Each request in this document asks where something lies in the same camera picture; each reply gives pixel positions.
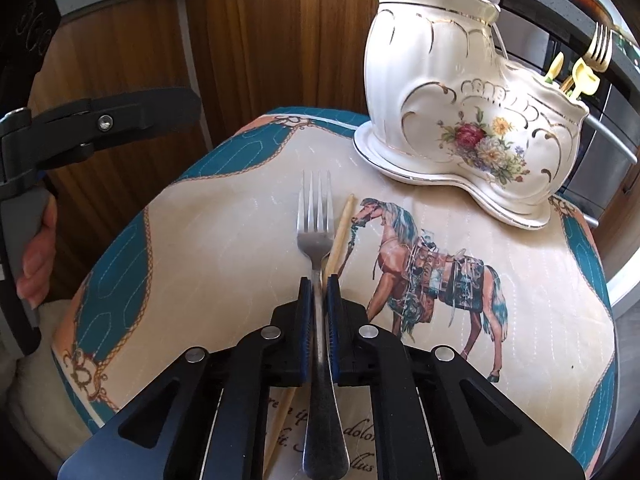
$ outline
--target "fork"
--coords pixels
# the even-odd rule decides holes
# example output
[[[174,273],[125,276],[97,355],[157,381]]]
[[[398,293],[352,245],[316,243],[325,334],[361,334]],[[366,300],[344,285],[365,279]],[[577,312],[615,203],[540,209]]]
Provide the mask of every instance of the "fork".
[[[349,470],[349,457],[335,400],[324,328],[322,260],[334,241],[334,207],[331,179],[326,174],[326,218],[322,207],[322,178],[318,175],[318,200],[314,200],[314,176],[309,179],[305,222],[305,175],[298,198],[298,248],[311,260],[314,290],[314,344],[311,367],[311,395],[306,420],[302,469],[312,480],[338,480]]]
[[[586,65],[594,72],[606,72],[611,62],[613,54],[613,31],[605,25],[596,23],[596,31],[593,33],[593,39],[582,56]],[[573,76],[569,76],[560,85],[561,92],[567,92],[571,85],[574,84]]]

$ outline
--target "ceramic saucer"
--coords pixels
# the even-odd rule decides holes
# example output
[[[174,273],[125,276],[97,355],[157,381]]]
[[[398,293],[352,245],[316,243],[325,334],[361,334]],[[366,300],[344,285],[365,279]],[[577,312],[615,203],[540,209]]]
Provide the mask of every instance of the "ceramic saucer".
[[[404,170],[383,158],[374,148],[372,141],[374,137],[371,121],[361,124],[353,135],[353,144],[358,154],[380,173],[405,184],[414,186],[456,186],[468,192],[478,205],[489,215],[505,224],[519,227],[521,229],[536,230],[542,229],[551,218],[551,204],[548,200],[540,203],[532,214],[518,214],[509,211],[487,200],[485,196],[478,193],[478,190],[465,178],[454,174],[422,174],[414,171]]]

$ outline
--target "triangular cutout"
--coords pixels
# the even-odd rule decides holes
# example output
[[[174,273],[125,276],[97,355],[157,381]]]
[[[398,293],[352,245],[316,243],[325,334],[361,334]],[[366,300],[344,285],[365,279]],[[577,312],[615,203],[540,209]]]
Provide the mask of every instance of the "triangular cutout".
[[[519,426],[473,381],[460,381],[460,389],[486,446],[499,444],[520,432]]]
[[[140,406],[118,428],[118,434],[147,449],[155,447],[178,389],[178,381],[168,383],[154,399]]]

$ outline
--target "hand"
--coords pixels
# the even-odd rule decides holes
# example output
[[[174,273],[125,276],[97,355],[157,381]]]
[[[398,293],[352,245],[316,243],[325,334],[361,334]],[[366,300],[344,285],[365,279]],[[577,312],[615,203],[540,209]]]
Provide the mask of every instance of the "hand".
[[[42,228],[24,250],[23,275],[16,282],[18,297],[28,300],[32,308],[41,304],[49,293],[49,279],[56,256],[56,222],[58,208],[51,196],[42,215]]]

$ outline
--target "horse print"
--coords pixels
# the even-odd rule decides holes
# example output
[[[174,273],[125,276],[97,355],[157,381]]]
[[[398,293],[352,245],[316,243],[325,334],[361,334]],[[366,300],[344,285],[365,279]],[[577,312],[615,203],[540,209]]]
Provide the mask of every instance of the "horse print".
[[[383,233],[376,265],[382,276],[367,306],[369,321],[388,306],[393,312],[393,333],[412,337],[416,323],[431,321],[436,300],[452,307],[449,326],[457,308],[468,310],[471,330],[460,355],[468,358],[484,329],[494,342],[494,368],[487,379],[497,383],[508,313],[495,269],[466,256],[464,249],[456,254],[439,251],[433,234],[419,230],[411,213],[394,203],[366,198],[360,206],[351,219],[351,240],[340,272],[353,251],[357,229],[380,218]]]

